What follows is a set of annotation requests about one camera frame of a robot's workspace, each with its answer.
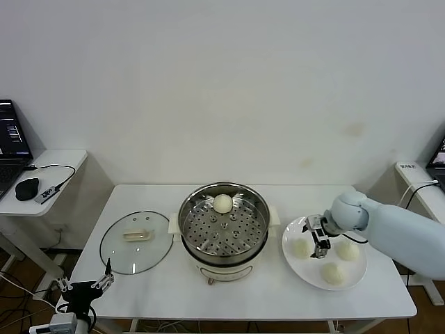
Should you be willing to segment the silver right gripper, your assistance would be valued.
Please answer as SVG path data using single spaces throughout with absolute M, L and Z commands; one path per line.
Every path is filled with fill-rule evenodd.
M 302 233 L 308 231 L 309 236 L 315 243 L 314 252 L 310 255 L 310 258 L 323 259 L 331 249 L 330 238 L 323 227 L 326 222 L 326 218 L 318 214 L 307 216 L 305 219 Z

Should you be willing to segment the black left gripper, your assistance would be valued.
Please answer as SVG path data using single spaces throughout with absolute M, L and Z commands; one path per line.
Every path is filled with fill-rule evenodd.
M 111 259 L 108 258 L 104 275 L 94 281 L 70 283 L 67 277 L 57 278 L 56 282 L 63 292 L 63 300 L 67 303 L 67 312 L 89 313 L 91 303 L 102 296 L 103 289 L 108 289 L 114 282 Z

